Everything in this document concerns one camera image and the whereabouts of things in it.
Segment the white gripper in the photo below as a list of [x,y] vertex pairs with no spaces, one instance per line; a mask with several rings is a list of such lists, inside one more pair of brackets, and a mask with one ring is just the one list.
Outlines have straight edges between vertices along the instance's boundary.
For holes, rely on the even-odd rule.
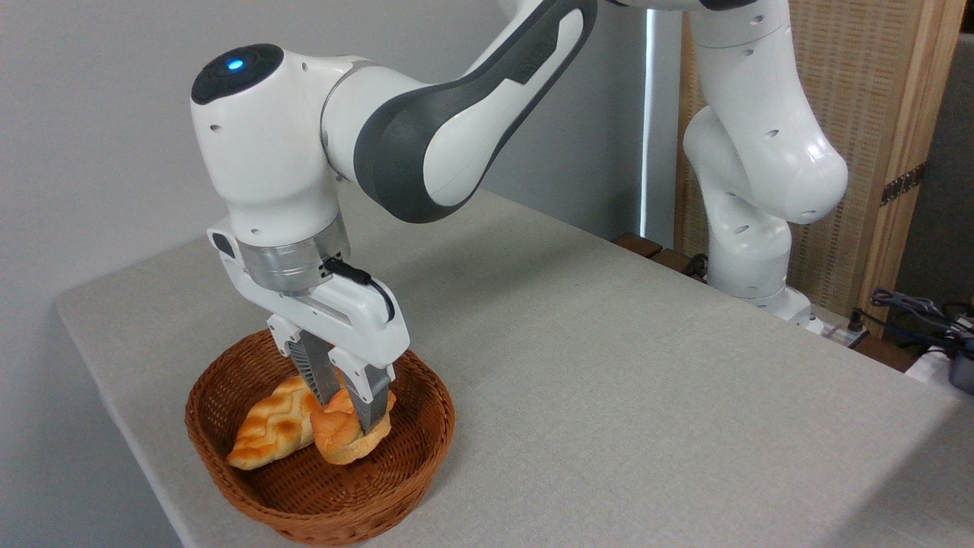
[[[320,405],[326,406],[342,388],[338,368],[363,434],[369,434],[387,413],[390,383],[396,378],[392,363],[410,344],[400,309],[390,319],[380,292],[336,275],[307,294],[267,290],[244,271],[228,218],[206,233],[236,290],[274,314],[267,325],[275,344],[291,358]],[[335,347],[329,350],[328,343]]]

